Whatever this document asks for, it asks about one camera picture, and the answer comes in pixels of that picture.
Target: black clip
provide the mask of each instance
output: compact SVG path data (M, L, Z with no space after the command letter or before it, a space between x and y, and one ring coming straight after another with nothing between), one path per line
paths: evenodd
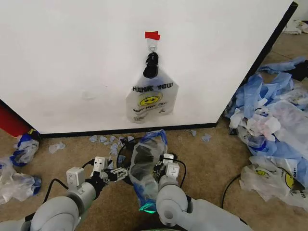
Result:
M146 78L154 78L158 74L158 54L152 52L148 55L145 61L146 67L143 71L143 76Z

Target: red tape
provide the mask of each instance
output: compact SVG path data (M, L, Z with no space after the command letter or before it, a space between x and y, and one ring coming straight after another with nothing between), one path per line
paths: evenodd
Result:
M154 39L154 40L159 40L160 35L158 34L158 31L146 31L145 32L145 38L146 39Z

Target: floor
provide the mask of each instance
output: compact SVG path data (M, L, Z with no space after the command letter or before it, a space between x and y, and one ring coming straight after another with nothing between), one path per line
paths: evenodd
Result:
M295 58L308 57L308 35L281 35L268 54L264 63L275 63ZM201 137L204 133L212 136L208 143ZM134 137L143 133L131 134ZM193 198L206 199L219 205L226 184L249 164L250 152L236 137L228 135L228 122L221 118L216 128L197 129L193 137L185 130L167 131L168 150L179 156L187 165L187 176L183 189ZM13 152L15 138L0 130L0 157ZM50 154L48 147L62 141L66 148ZM48 185L53 178L65 182L65 172L71 167L80 167L95 156L108 156L109 146L91 143L89 137L45 139L33 161L18 172L42 178L42 188L38 195L19 202L14 199L0 205L0 221L20 219L41 205ZM54 184L50 198L64 195L65 190ZM308 213L301 208L291 207L278 199L264 202L256 192L242 191L238 180L227 192L225 209L245 220L255 231L306 230ZM81 231L138 230L141 224L153 223L156 215L138 211L138 202L131 186L124 182L110 183L94 201L85 221L79 226Z

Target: white wall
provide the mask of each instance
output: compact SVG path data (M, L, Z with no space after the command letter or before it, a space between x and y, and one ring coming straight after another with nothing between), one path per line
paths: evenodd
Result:
M2 0L0 97L41 133L215 123L291 2ZM180 89L172 115L133 124L152 30Z
M308 20L308 0L295 0L298 8L294 12L291 20Z

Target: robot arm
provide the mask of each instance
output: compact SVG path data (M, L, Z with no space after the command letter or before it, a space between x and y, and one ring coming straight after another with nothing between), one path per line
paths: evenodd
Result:
M178 186L180 167L174 156L164 154L161 162L164 174L160 178L156 208L160 220L167 226L180 225L188 231L251 231L239 217L209 203L194 200ZM69 186L66 196L52 198L42 204L33 218L0 223L6 231L73 231L85 218L88 208L99 196L103 187L111 181L119 181L128 175L124 168L108 170L108 160L96 157L93 172L85 179L83 168L73 167L66 172Z
M108 159L96 157L93 172L85 179L84 169L73 167L66 172L66 196L54 197L43 203L33 217L0 223L6 231L73 231L85 218L88 208L109 182L119 181L128 175L124 168L107 169Z
M170 154L164 158L173 159ZM161 222L167 226L176 224L188 231L252 231L239 217L206 201L195 200L178 186L178 164L164 162L166 175L159 181L156 208Z

